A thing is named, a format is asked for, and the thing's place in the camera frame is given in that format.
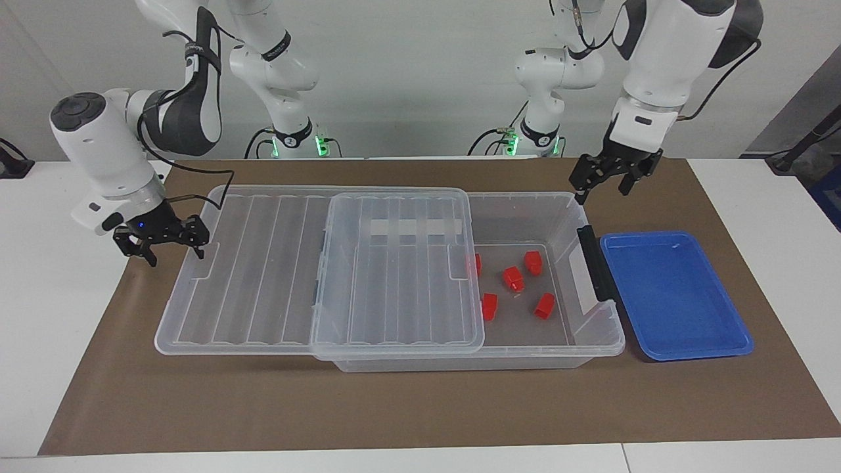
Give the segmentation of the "brown paper table mat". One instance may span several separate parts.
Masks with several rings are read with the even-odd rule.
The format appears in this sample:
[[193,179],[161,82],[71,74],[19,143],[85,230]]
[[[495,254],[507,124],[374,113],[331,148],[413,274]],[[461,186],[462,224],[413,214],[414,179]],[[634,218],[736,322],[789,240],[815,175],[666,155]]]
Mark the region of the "brown paper table mat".
[[685,160],[628,196],[589,195],[598,233],[683,230],[754,339],[744,357],[617,357],[576,369],[349,374],[309,356],[166,356],[154,338],[185,256],[132,259],[88,344],[42,455],[841,437],[841,422]]

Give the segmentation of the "clear ribbed plastic lid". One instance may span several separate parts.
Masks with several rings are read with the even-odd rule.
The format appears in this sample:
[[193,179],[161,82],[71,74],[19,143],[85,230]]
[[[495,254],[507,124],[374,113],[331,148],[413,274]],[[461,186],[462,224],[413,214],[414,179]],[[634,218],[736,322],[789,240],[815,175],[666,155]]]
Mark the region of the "clear ribbed plastic lid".
[[435,359],[486,339],[468,195],[235,185],[205,207],[155,336],[164,355]]

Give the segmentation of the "blue crate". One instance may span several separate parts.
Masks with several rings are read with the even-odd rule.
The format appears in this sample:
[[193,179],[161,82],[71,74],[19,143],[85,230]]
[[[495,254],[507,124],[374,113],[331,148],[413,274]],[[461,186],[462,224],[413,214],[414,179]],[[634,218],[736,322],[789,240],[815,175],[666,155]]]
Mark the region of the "blue crate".
[[807,191],[841,233],[841,164],[817,180]]

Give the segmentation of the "black clamp device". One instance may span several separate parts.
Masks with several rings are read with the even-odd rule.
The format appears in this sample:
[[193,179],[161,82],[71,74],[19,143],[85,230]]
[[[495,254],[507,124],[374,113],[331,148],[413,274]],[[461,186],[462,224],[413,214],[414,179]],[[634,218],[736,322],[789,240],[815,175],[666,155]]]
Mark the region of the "black clamp device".
[[34,164],[15,144],[0,137],[0,179],[23,179]]

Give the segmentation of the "clear plastic storage box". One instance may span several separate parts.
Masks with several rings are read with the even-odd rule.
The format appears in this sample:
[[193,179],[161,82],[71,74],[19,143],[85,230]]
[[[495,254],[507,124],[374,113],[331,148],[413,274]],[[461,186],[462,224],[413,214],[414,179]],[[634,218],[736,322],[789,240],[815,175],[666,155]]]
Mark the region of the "clear plastic storage box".
[[[613,357],[625,336],[613,300],[599,302],[577,229],[589,225],[570,192],[466,192],[474,252],[481,255],[483,293],[499,297],[494,321],[483,321],[484,344],[473,354],[435,359],[330,361],[346,373],[477,371],[478,369],[574,369],[596,357]],[[524,254],[538,250],[543,273],[535,277]],[[502,272],[517,266],[525,290],[514,293]],[[547,320],[534,315],[541,295],[555,295]]]

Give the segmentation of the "blue plastic tray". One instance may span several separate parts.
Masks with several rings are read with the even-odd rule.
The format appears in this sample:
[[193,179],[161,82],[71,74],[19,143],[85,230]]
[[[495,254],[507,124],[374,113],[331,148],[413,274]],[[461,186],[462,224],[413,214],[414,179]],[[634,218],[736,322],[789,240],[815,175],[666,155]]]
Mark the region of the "blue plastic tray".
[[696,237],[684,231],[601,237],[640,349],[652,361],[741,357],[754,339]]

